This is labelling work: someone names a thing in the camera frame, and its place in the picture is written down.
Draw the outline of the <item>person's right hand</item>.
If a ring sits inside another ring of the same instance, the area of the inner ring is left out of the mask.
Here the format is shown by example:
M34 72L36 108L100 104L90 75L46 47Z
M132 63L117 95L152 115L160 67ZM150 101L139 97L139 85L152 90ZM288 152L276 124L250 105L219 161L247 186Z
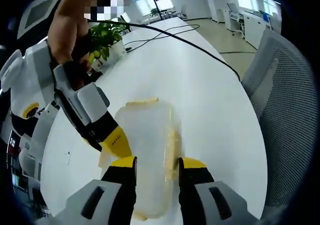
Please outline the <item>person's right hand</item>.
M66 61L62 64L62 67L73 91L77 91L92 82L88 74L92 67L87 59Z

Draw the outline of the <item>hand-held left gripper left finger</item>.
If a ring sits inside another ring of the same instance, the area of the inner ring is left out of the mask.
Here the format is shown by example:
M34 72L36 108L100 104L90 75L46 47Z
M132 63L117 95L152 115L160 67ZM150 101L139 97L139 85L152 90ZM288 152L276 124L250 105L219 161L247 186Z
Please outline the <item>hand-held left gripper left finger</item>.
M110 164L102 179L92 180L67 199L66 225L129 225L136 203L137 157Z

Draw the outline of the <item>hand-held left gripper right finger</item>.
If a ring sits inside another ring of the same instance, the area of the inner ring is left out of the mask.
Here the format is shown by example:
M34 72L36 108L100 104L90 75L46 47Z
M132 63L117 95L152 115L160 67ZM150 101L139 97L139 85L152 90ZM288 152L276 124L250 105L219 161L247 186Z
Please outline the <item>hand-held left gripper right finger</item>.
M184 225L252 225L246 200L222 181L215 181L206 165L180 157L178 201Z

